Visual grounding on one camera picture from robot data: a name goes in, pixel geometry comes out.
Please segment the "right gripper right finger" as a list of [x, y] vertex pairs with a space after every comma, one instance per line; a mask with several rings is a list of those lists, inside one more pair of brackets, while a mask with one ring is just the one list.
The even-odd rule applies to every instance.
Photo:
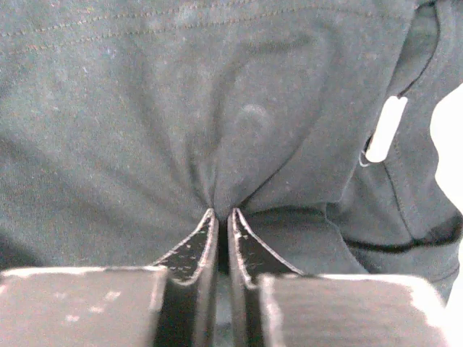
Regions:
[[449, 346], [443, 302], [406, 275], [305, 275], [228, 218], [236, 346]]

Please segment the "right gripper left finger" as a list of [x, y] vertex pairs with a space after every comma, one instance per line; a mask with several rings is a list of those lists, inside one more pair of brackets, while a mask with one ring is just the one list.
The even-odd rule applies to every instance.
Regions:
[[209, 346], [218, 221], [152, 265], [27, 267], [1, 273], [3, 346]]

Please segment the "black t shirt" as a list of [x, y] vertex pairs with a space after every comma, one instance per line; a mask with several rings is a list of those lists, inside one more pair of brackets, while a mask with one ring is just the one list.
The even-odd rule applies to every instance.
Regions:
[[1, 267], [148, 265], [238, 207], [306, 273], [427, 278], [460, 1], [3, 1]]

